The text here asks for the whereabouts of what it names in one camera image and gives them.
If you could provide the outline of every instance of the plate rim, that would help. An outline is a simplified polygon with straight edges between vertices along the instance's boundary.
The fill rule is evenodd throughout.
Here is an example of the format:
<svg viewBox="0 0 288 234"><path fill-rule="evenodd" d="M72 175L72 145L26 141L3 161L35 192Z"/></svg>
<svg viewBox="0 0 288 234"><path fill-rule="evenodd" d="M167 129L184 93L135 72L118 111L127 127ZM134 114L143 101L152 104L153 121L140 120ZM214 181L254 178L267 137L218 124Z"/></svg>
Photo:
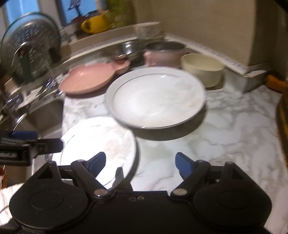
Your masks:
<svg viewBox="0 0 288 234"><path fill-rule="evenodd" d="M188 119L186 119L186 120L184 120L184 121L181 121L181 122L179 122L179 123L172 124L172 125L162 126L162 127L146 127L146 126L140 126L140 125L131 124L131 123L123 120L122 118L118 117L117 115L115 115L114 112L113 112L113 110L111 110L111 109L109 108L109 106L107 105L107 93L112 89L113 83L116 82L116 81L118 81L118 80L121 79L121 78L123 79L124 76L126 76L127 74L129 74L129 73L131 73L131 72L141 71L141 70L145 70L145 71L151 70L151 71L152 71L152 70L159 70L159 69L168 69L168 70L174 70L174 71L177 71L177 72L180 72L180 73L184 73L184 74L186 74L186 75L188 75L188 76L191 76L194 80L196 80L196 81L200 84L200 87L201 87L201 89L202 89L202 91L203 91L204 96L203 96L203 102L202 102L201 107L199 108L199 110L196 111L196 113L195 113L193 116L191 116L190 118L188 118ZM181 69L177 69L177 68L173 68L173 67L145 67L145 68L139 68L139 69L133 70L133 71L131 71L131 72L128 72L128 73L120 76L117 80L115 80L115 81L109 86L109 88L107 89L107 91L106 91L106 93L105 93L105 102L104 102L104 105L105 105L106 109L109 111L109 114L110 114L111 116L113 116L117 121L119 121L120 123L122 123L122 124L124 124L124 125L126 125L126 126L133 127L133 128L137 128L137 129L146 129L146 130L156 130L156 129L171 128L171 127L174 127L174 126L183 124L183 123L191 120L194 116L196 116L196 115L203 109L203 107L204 107L205 104L206 104L206 101L207 101L207 92L206 92L206 88L205 88L204 84L203 84L195 75L192 75L192 74L190 74L190 73L187 72L187 71L183 71L183 70L181 70Z"/></svg>

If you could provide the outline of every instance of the metal screw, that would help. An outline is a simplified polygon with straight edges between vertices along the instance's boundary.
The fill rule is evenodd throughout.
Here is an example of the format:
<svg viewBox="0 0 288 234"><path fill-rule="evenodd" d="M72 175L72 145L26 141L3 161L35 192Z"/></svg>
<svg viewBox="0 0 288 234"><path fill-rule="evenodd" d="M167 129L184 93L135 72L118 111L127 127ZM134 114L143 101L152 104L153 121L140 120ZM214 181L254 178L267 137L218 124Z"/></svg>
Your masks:
<svg viewBox="0 0 288 234"><path fill-rule="evenodd" d="M186 189L177 188L177 189L174 189L174 190L173 190L173 193L174 193L176 196L184 196L184 195L186 195L188 192L187 192Z"/></svg>
<svg viewBox="0 0 288 234"><path fill-rule="evenodd" d="M143 196L138 196L137 199L138 199L138 200L144 200L145 197L143 197Z"/></svg>
<svg viewBox="0 0 288 234"><path fill-rule="evenodd" d="M100 188L100 189L95 190L94 194L97 197L103 197L103 196L106 196L108 194L108 190Z"/></svg>

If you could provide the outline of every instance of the dish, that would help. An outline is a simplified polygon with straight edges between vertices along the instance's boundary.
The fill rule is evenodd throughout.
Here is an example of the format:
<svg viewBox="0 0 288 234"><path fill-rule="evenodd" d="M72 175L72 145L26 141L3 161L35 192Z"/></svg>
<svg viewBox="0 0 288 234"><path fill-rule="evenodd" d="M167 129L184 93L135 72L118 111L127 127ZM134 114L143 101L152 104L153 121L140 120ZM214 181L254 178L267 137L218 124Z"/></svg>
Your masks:
<svg viewBox="0 0 288 234"><path fill-rule="evenodd" d="M104 56L110 57L113 61L127 58L131 62L134 62L143 58L143 50L143 46L135 40L109 46L103 53Z"/></svg>
<svg viewBox="0 0 288 234"><path fill-rule="evenodd" d="M116 74L122 75L130 66L130 61L119 60L113 63L80 65L69 72L59 85L59 90L67 94L78 95L96 91L105 86Z"/></svg>
<svg viewBox="0 0 288 234"><path fill-rule="evenodd" d="M135 128L162 129L184 123L204 106L206 90L197 77L170 67L149 67L122 75L105 96L109 112Z"/></svg>
<svg viewBox="0 0 288 234"><path fill-rule="evenodd" d="M180 68L180 58L187 52L186 46L174 41L153 42L146 46L144 54L148 67L167 66Z"/></svg>
<svg viewBox="0 0 288 234"><path fill-rule="evenodd" d="M181 58L184 71L197 76L206 88L216 86L223 77L224 65L214 57L204 54L186 54Z"/></svg>
<svg viewBox="0 0 288 234"><path fill-rule="evenodd" d="M70 165L83 159L89 160L99 152L106 154L106 165L96 179L107 189L117 186L115 173L123 168L128 175L136 155L136 141L132 131L119 125L111 117L94 117L80 121L63 136L64 149L53 154L57 165Z"/></svg>

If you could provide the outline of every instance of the cream bowl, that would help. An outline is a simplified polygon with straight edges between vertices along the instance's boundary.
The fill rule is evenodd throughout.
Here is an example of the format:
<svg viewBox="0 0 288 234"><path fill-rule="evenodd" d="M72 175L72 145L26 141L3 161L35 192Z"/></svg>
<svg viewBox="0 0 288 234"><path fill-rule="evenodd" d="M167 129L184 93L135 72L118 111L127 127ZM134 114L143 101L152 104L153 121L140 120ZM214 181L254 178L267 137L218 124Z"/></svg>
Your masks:
<svg viewBox="0 0 288 234"><path fill-rule="evenodd" d="M216 86L223 77L224 65L204 54L186 54L181 57L181 68L197 76L206 88Z"/></svg>

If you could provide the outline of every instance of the silver-rimmed plate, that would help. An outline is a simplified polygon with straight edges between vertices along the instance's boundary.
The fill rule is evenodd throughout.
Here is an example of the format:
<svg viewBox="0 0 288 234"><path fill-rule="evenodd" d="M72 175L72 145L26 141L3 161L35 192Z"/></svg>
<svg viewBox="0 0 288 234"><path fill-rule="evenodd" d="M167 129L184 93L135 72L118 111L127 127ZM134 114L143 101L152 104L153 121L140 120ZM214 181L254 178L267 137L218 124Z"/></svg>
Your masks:
<svg viewBox="0 0 288 234"><path fill-rule="evenodd" d="M106 106L119 122L134 128L163 129L193 118L206 102L195 76L170 67L131 71L106 92Z"/></svg>

